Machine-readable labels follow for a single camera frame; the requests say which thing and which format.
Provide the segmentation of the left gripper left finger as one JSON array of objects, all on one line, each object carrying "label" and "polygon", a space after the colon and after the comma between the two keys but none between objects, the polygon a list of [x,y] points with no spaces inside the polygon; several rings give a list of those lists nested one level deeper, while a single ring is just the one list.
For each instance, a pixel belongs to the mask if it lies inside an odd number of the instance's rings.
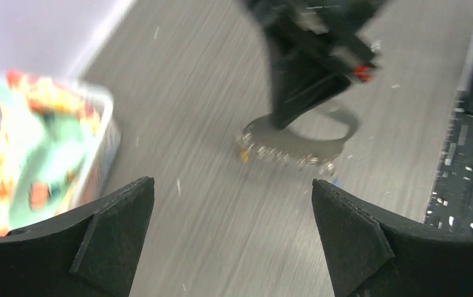
[{"label": "left gripper left finger", "polygon": [[128,296],[154,206],[139,178],[0,237],[0,296]]}]

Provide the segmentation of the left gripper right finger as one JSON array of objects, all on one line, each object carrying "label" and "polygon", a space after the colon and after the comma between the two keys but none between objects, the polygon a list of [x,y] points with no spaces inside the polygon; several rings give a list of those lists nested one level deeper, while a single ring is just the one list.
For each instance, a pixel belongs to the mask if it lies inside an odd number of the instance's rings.
[{"label": "left gripper right finger", "polygon": [[473,296],[473,236],[441,230],[314,180],[311,195],[336,296]]}]

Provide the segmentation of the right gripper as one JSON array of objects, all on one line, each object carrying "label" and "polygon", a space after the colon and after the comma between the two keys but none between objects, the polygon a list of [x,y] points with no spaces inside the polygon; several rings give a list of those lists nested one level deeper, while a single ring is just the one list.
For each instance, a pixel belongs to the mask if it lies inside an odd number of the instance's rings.
[{"label": "right gripper", "polygon": [[271,64],[271,124],[285,129],[353,82],[375,75],[359,36],[386,1],[243,1],[263,29]]}]

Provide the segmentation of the metal key organizer plate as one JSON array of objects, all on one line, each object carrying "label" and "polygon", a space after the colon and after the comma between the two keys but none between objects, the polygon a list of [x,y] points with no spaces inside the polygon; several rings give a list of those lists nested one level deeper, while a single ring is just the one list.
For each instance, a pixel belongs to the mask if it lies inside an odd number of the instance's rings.
[{"label": "metal key organizer plate", "polygon": [[348,127],[345,136],[337,139],[311,139],[289,128],[278,130],[268,116],[251,121],[236,135],[241,149],[249,149],[249,156],[276,162],[294,161],[300,168],[313,167],[318,173],[336,176],[334,160],[343,152],[345,143],[358,131],[361,122],[354,111],[336,100],[327,101],[315,108],[320,115]]}]

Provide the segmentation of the yellow tagged key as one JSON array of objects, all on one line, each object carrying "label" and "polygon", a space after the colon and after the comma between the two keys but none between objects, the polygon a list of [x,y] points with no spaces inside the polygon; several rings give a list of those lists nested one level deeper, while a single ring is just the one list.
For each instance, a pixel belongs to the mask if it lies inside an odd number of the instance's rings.
[{"label": "yellow tagged key", "polygon": [[239,152],[239,156],[244,163],[248,163],[249,157],[250,157],[249,153],[250,153],[250,150],[248,148],[241,149],[241,151]]}]

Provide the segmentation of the blue tagged key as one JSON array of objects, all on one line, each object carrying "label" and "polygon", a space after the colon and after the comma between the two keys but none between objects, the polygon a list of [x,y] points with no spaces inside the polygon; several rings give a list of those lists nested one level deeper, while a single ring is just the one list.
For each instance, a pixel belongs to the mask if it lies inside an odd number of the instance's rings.
[{"label": "blue tagged key", "polygon": [[341,187],[339,178],[337,176],[334,176],[331,180],[331,184],[333,184],[336,187]]}]

